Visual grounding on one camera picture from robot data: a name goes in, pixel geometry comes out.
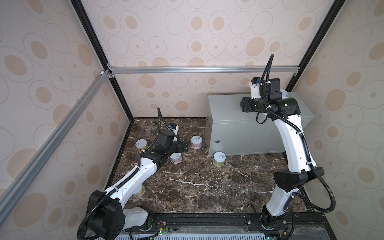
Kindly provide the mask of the pink label can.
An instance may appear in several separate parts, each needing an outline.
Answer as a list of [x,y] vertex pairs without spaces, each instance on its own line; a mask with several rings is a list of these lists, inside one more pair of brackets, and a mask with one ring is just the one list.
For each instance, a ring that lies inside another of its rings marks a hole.
[[203,140],[200,136],[193,136],[191,138],[191,146],[194,150],[199,150],[202,148]]

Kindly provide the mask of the red label can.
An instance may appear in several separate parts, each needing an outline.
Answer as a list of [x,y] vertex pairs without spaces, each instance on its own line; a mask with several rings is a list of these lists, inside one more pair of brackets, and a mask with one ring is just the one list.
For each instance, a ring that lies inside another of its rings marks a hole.
[[173,164],[179,164],[179,163],[182,161],[182,154],[181,154],[181,153],[173,153],[173,154],[170,156],[170,161],[171,161]]

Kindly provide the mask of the yellow green label can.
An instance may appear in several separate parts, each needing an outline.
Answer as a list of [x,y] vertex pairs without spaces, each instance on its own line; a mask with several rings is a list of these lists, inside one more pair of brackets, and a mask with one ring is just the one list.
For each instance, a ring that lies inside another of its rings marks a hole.
[[133,194],[133,197],[140,198],[145,193],[144,185],[141,185]]

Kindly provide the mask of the teal label can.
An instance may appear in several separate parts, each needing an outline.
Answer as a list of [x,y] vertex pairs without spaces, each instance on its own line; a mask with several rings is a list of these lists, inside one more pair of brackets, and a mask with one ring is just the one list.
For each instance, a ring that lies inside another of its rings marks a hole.
[[281,89],[281,93],[282,93],[282,98],[283,98],[283,99],[286,99],[286,98],[289,97],[289,96],[288,96],[288,92],[287,92],[286,90]]

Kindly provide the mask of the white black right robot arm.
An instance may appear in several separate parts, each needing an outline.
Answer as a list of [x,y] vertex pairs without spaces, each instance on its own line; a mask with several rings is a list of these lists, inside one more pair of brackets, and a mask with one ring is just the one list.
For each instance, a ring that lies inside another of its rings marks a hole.
[[[299,197],[313,209],[330,213],[336,207],[336,197],[323,179],[324,169],[313,159],[302,128],[301,112],[294,98],[267,102],[263,98],[244,97],[240,102],[242,112],[265,114],[277,126],[286,150],[288,170],[274,173],[276,187],[269,202],[263,207],[261,222],[269,230],[281,221],[294,197]],[[330,198],[330,205],[321,208],[299,193],[305,183],[318,179]]]

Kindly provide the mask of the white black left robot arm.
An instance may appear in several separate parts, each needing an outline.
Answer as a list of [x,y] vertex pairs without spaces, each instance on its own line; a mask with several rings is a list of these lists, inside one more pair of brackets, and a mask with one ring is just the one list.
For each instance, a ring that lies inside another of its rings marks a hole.
[[147,221],[148,211],[139,207],[124,210],[124,206],[172,154],[188,152],[189,145],[189,140],[181,140],[173,131],[161,130],[155,145],[141,153],[138,163],[130,172],[103,192],[96,190],[90,195],[77,238],[114,240],[121,231],[142,226]]

